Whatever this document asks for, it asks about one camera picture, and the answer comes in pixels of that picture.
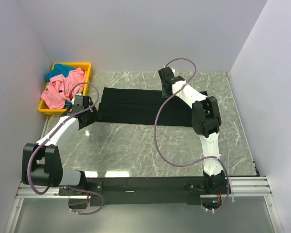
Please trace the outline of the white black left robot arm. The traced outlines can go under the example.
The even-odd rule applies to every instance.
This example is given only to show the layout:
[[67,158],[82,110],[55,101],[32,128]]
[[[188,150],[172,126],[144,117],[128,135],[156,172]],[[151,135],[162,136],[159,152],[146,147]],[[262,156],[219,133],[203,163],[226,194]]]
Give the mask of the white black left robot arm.
[[22,153],[23,184],[29,185],[38,195],[51,187],[70,186],[76,195],[87,190],[82,180],[83,171],[63,168],[60,150],[77,131],[100,120],[91,97],[77,95],[74,104],[61,115],[57,124],[36,143],[28,143]]

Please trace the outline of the black t shirt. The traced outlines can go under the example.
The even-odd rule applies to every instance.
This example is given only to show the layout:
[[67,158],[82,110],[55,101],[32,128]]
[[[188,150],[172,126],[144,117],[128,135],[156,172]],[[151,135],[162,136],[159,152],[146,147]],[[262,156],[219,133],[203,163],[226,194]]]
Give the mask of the black t shirt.
[[[154,125],[165,100],[159,90],[105,87],[98,112],[102,122]],[[192,109],[179,97],[173,97],[163,107],[157,125],[192,127]]]

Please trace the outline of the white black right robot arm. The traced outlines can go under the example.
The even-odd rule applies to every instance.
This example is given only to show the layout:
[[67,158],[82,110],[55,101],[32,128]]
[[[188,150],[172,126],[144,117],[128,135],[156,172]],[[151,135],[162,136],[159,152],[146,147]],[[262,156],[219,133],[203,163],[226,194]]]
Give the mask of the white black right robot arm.
[[178,97],[192,110],[192,127],[199,136],[204,156],[203,188],[213,194],[226,185],[223,165],[220,163],[218,145],[222,124],[217,99],[208,97],[188,84],[181,76],[175,76],[170,67],[158,71],[162,83],[162,94],[171,100]]

